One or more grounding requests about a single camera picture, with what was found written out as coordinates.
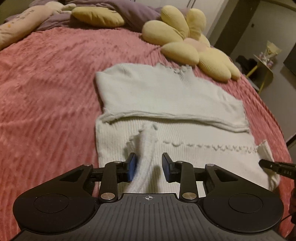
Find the white knit sweater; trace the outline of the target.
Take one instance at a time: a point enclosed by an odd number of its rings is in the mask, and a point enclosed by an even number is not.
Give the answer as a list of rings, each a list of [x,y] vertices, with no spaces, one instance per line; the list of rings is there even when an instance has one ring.
[[[279,185],[277,174],[259,166],[273,155],[267,141],[255,144],[243,102],[191,67],[122,63],[97,72],[96,84],[99,165],[138,158],[119,193],[178,193],[179,184],[165,179],[163,153],[198,168],[216,164],[268,190]]]

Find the purple duvet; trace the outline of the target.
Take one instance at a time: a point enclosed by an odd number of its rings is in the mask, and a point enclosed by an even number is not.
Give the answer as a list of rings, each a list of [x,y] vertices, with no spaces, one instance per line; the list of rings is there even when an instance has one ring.
[[[27,35],[32,31],[64,28],[117,28],[128,25],[141,32],[148,21],[163,21],[181,29],[186,12],[174,6],[153,8],[133,1],[33,1],[1,25],[1,33]]]

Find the pink ribbed bed blanket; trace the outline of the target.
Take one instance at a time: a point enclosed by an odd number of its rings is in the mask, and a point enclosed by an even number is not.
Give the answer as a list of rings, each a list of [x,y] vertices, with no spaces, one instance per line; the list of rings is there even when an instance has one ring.
[[[58,27],[34,32],[1,51],[1,240],[19,232],[13,204],[25,191],[83,164],[99,165],[95,123],[103,113],[96,73],[122,63],[171,68],[159,46],[125,28]],[[290,162],[273,114],[244,77],[214,83],[243,102],[255,144],[267,141],[273,161]],[[293,181],[276,189],[285,207]]]

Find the cream plush long pillow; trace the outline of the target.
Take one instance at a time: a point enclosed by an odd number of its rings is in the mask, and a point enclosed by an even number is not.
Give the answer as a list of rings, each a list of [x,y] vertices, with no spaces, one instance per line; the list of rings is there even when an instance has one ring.
[[[64,5],[49,1],[45,5],[32,6],[12,20],[1,25],[1,49],[23,39],[47,20],[51,15],[71,13],[75,4]]]

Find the flower bouquet on table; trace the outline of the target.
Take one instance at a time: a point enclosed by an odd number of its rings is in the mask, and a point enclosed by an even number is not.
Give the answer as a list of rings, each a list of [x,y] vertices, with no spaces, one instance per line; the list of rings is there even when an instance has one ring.
[[[282,52],[273,42],[267,41],[266,49],[259,54],[259,59],[268,67],[272,68],[276,63],[276,56]]]

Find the yellow flower shaped pillow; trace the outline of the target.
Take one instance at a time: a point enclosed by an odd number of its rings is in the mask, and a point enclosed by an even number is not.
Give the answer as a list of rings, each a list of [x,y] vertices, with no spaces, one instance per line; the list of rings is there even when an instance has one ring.
[[[215,81],[239,80],[240,71],[221,50],[211,47],[203,35],[206,16],[200,9],[189,9],[184,15],[175,6],[161,9],[161,19],[142,27],[142,38],[161,46],[161,53],[183,65],[198,66]]]

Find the yellow legged side table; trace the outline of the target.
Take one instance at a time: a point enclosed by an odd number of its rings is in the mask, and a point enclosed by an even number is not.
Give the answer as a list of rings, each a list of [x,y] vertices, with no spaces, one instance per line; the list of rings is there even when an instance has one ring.
[[[247,78],[251,86],[256,90],[258,95],[260,95],[262,93],[262,90],[272,83],[274,73],[269,68],[269,66],[264,64],[264,62],[259,57],[257,57],[256,55],[254,55],[254,57],[258,61],[257,65],[245,77]],[[258,74],[257,78],[255,81],[252,81],[250,79],[250,76],[256,72]]]

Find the small yellow cushion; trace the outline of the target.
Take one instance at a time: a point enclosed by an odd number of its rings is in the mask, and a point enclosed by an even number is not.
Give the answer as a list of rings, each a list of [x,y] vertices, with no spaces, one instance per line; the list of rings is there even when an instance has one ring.
[[[123,17],[115,10],[97,6],[78,6],[72,16],[81,22],[101,28],[117,28],[125,25]]]

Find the dark object on table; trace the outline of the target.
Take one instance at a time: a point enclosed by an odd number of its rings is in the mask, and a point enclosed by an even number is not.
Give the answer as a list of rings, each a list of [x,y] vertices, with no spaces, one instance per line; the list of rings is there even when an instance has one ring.
[[[249,73],[257,65],[255,59],[246,59],[242,55],[239,55],[235,61],[240,65],[243,74]]]

